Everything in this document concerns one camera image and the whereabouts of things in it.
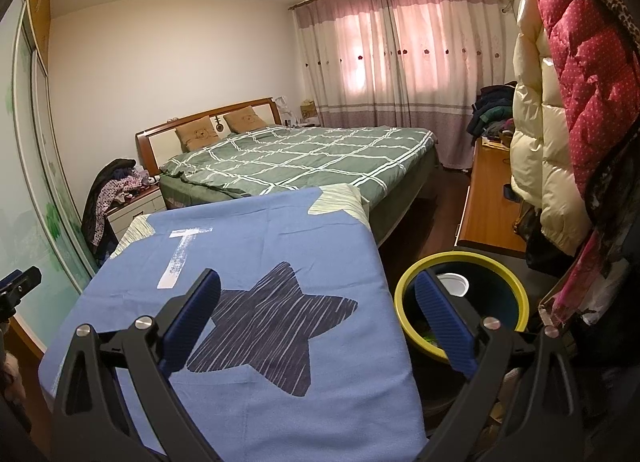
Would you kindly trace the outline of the white yogurt cup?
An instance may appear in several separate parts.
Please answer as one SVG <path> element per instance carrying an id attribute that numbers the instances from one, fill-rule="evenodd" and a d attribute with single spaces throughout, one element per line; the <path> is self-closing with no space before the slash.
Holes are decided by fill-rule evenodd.
<path id="1" fill-rule="evenodd" d="M 462 274 L 446 272 L 439 274 L 437 279 L 442 283 L 446 291 L 454 297 L 465 297 L 470 288 L 469 280 L 463 277 Z"/>

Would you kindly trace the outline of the green trash in bin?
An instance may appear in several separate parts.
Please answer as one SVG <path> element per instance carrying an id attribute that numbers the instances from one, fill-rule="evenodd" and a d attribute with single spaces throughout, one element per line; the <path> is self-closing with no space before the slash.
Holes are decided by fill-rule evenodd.
<path id="1" fill-rule="evenodd" d="M 435 333 L 432 330 L 426 330 L 426 331 L 420 332 L 419 335 L 421 338 L 421 343 L 423 345 L 429 344 L 433 348 L 439 347 Z"/>

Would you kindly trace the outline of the yellow-rimmed dark trash bin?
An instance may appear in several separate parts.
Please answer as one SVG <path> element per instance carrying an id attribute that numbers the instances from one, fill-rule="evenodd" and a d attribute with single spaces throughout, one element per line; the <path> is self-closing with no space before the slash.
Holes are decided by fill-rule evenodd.
<path id="1" fill-rule="evenodd" d="M 444 416 L 465 382 L 465 376 L 450 366 L 442 349 L 442 338 L 427 320 L 433 312 L 422 309 L 423 297 L 416 289 L 416 280 L 423 274 L 430 275 L 445 289 L 437 276 L 446 272 L 462 274 L 470 283 L 465 297 L 454 297 L 446 291 L 454 308 L 472 312 L 478 321 L 495 318 L 506 330 L 515 332 L 525 331 L 529 319 L 523 283 L 503 263 L 486 255 L 465 251 L 437 253 L 418 260 L 401 274 L 394 293 L 394 308 L 408 341 L 424 419 L 429 423 Z M 421 343 L 419 333 L 426 330 L 435 333 L 438 348 Z"/>

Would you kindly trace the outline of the painted sliding wardrobe door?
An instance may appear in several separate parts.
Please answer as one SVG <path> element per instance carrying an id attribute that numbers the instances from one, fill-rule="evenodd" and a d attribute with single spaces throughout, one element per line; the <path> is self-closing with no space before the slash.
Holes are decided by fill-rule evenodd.
<path id="1" fill-rule="evenodd" d="M 96 274 L 53 127 L 49 77 L 27 0 L 1 20 L 1 272 L 37 267 L 18 327 L 44 352 Z"/>

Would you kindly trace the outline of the dark clothes pile on cabinet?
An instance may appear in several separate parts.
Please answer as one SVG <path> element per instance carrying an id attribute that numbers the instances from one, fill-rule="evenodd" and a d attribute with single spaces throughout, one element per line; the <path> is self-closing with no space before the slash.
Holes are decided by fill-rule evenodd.
<path id="1" fill-rule="evenodd" d="M 94 179 L 82 215 L 81 232 L 98 266 L 113 252 L 116 237 L 106 214 L 156 185 L 156 180 L 134 159 L 114 159 Z"/>

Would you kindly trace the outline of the white bedside cabinet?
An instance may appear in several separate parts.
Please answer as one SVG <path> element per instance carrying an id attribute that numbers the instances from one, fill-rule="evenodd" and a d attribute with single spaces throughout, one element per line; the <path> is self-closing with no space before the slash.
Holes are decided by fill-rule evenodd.
<path id="1" fill-rule="evenodd" d="M 106 218 L 116 239 L 120 240 L 137 216 L 153 214 L 165 209 L 166 205 L 160 188 L 153 187 L 133 197 L 126 204 L 111 208 L 106 213 Z"/>

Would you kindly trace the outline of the blue star-print table cloth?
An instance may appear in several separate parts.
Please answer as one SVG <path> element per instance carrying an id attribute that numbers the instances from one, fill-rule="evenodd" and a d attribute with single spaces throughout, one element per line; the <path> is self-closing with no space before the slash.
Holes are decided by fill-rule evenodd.
<path id="1" fill-rule="evenodd" d="M 39 367 L 53 398 L 77 326 L 156 315 L 205 269 L 221 297 L 170 378 L 227 461 L 411 461 L 426 445 L 408 348 L 350 185 L 134 219 Z"/>

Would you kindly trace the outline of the tan pillow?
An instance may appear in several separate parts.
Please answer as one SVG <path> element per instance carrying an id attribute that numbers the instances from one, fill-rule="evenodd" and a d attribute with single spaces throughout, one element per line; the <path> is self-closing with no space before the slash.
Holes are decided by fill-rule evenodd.
<path id="1" fill-rule="evenodd" d="M 212 121 L 204 116 L 176 128 L 183 152 L 193 152 L 216 144 L 220 138 Z"/>
<path id="2" fill-rule="evenodd" d="M 242 107 L 224 114 L 224 121 L 232 133 L 246 133 L 268 127 L 268 123 L 258 116 L 251 106 Z"/>

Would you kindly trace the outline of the cream puffer jacket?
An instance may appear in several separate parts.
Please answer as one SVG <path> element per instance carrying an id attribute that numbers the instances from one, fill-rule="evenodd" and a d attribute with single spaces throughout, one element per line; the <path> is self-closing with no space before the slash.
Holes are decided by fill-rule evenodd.
<path id="1" fill-rule="evenodd" d="M 573 256 L 590 220 L 570 163 L 565 108 L 537 0 L 520 0 L 516 22 L 511 185 L 540 211 L 542 235 Z"/>

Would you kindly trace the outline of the wooden bed with headboard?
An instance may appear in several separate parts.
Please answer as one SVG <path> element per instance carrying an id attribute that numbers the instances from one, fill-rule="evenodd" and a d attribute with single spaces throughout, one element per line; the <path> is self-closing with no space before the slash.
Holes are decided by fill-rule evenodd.
<path id="1" fill-rule="evenodd" d="M 378 244 L 437 165 L 430 130 L 285 126 L 271 98 L 176 118 L 136 140 L 168 208 L 346 183 L 359 190 Z"/>

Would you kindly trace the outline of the right tan pillow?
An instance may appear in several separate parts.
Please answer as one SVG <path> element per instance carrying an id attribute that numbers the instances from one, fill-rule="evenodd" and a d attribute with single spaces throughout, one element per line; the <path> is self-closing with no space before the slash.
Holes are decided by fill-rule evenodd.
<path id="1" fill-rule="evenodd" d="M 258 116 L 251 106 L 242 107 L 224 114 L 224 121 L 232 133 L 246 133 L 268 127 L 268 123 Z"/>

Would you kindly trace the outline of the green white-grid duvet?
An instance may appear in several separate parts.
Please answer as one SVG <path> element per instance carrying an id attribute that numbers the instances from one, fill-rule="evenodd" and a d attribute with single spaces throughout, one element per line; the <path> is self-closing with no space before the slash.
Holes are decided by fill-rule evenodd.
<path id="1" fill-rule="evenodd" d="M 178 154 L 160 171 L 234 199 L 346 183 L 373 207 L 434 146 L 422 128 L 268 126 Z"/>

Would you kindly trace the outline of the yellow tissue box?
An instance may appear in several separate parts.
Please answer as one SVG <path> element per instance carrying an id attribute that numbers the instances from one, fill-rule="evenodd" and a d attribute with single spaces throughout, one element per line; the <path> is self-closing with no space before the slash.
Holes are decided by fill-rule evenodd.
<path id="1" fill-rule="evenodd" d="M 314 118 L 318 116 L 316 104 L 312 100 L 304 100 L 300 104 L 300 114 L 304 119 Z"/>

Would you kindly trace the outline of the red dotted puffer jacket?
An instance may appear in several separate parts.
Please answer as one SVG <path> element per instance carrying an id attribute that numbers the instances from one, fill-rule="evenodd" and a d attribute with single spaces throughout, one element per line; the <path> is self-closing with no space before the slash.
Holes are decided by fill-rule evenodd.
<path id="1" fill-rule="evenodd" d="M 537 0 L 561 98 L 578 191 L 639 115 L 639 60 L 600 0 Z"/>

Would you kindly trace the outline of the pink white window curtain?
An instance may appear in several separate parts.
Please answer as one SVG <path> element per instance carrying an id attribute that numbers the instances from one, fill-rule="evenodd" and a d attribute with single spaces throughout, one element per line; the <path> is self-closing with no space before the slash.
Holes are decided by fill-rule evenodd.
<path id="1" fill-rule="evenodd" d="M 442 165 L 471 167 L 472 105 L 508 79 L 499 0 L 311 0 L 293 16 L 322 126 L 428 129 Z"/>

